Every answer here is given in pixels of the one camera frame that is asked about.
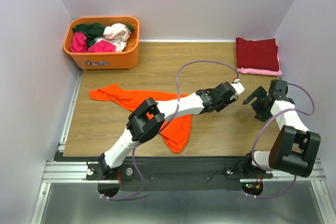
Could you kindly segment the magenta garment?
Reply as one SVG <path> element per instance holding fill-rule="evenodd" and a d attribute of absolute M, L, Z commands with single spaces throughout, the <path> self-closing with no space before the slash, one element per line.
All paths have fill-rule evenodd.
<path fill-rule="evenodd" d="M 83 33 L 76 32 L 72 38 L 70 51 L 75 53 L 115 52 L 116 46 L 104 40 L 87 47 L 86 39 Z"/>

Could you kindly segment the orange plastic laundry basket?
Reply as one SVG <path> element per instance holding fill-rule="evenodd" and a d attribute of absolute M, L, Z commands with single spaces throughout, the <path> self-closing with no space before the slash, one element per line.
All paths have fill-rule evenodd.
<path fill-rule="evenodd" d="M 100 23 L 110 26 L 115 23 L 130 25 L 134 32 L 127 40 L 127 46 L 122 52 L 85 52 L 77 53 L 70 51 L 70 45 L 74 32 L 72 28 L 79 24 Z M 137 65 L 139 61 L 139 35 L 140 22 L 132 16 L 87 16 L 75 19 L 68 28 L 64 40 L 63 49 L 83 70 L 102 70 L 102 69 L 130 69 Z"/>

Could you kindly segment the folded dark red t-shirt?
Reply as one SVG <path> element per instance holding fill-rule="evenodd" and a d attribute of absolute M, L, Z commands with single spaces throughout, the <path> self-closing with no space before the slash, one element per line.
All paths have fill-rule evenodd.
<path fill-rule="evenodd" d="M 238 68 L 279 71 L 276 40 L 246 40 L 236 37 L 236 61 Z"/>

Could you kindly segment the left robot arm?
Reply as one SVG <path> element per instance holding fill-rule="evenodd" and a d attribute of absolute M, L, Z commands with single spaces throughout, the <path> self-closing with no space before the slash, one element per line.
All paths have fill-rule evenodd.
<path fill-rule="evenodd" d="M 164 123 L 186 115 L 219 112 L 234 103 L 244 89 L 240 82 L 224 82 L 213 89 L 197 90 L 184 98 L 168 101 L 145 99 L 129 115 L 119 139 L 99 156 L 99 173 L 106 179 L 113 178 L 126 156 L 138 145 L 158 135 Z"/>

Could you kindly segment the pale pink garment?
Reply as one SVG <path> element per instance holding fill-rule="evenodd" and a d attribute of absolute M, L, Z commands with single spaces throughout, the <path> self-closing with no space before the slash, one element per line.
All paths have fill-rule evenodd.
<path fill-rule="evenodd" d="M 94 46 L 102 52 L 122 52 L 134 29 L 130 25 L 116 23 L 105 27 L 103 34 L 94 39 Z"/>

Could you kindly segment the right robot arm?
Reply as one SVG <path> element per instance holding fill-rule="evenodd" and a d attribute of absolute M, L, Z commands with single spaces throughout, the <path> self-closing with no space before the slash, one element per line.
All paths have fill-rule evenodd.
<path fill-rule="evenodd" d="M 275 121 L 279 134 L 270 151 L 257 151 L 261 138 L 258 134 L 251 151 L 246 155 L 241 170 L 244 175 L 253 177 L 261 171 L 279 170 L 294 176 L 309 177 L 317 157 L 321 136 L 310 131 L 301 121 L 301 110 L 288 97 L 291 83 L 272 80 L 268 90 L 259 86 L 243 104 L 251 104 L 255 118 L 264 122 L 265 127 Z"/>

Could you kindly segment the dark green garment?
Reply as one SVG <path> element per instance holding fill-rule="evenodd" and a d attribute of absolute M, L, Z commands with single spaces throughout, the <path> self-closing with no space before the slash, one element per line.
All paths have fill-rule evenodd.
<path fill-rule="evenodd" d="M 91 24 L 79 24 L 72 28 L 73 33 L 81 32 L 87 39 L 88 47 L 92 46 L 95 43 L 95 38 L 103 34 L 103 31 L 106 26 L 101 23 L 91 23 Z"/>

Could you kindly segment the folded pink t-shirt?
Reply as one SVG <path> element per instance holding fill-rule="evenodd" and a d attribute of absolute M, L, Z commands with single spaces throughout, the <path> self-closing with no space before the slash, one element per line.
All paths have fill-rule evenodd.
<path fill-rule="evenodd" d="M 275 76 L 275 77 L 281 77 L 282 71 L 279 68 L 278 71 L 271 71 L 266 69 L 253 69 L 253 68 L 237 68 L 239 73 L 243 74 L 256 74 L 256 75 L 262 75 L 262 76 Z"/>

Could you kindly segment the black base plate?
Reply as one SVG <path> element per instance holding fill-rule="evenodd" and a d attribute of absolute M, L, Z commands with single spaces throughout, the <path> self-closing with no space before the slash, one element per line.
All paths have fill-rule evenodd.
<path fill-rule="evenodd" d="M 89 181 L 116 181 L 121 191 L 240 191 L 244 179 L 253 183 L 261 178 L 272 175 L 249 164 L 243 156 L 126 158 L 106 176 L 97 163 L 89 165 L 86 175 Z"/>

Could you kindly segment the orange t-shirt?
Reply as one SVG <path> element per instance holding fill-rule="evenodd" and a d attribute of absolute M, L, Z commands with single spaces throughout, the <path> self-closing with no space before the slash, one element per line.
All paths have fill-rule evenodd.
<path fill-rule="evenodd" d="M 145 90 L 125 90 L 117 84 L 112 84 L 89 91 L 89 97 L 98 101 L 113 101 L 120 107 L 134 111 L 145 99 L 168 101 L 177 98 L 176 93 Z M 180 153 L 188 143 L 192 126 L 190 115 L 182 116 L 173 121 L 160 133 L 162 140 L 173 153 Z"/>

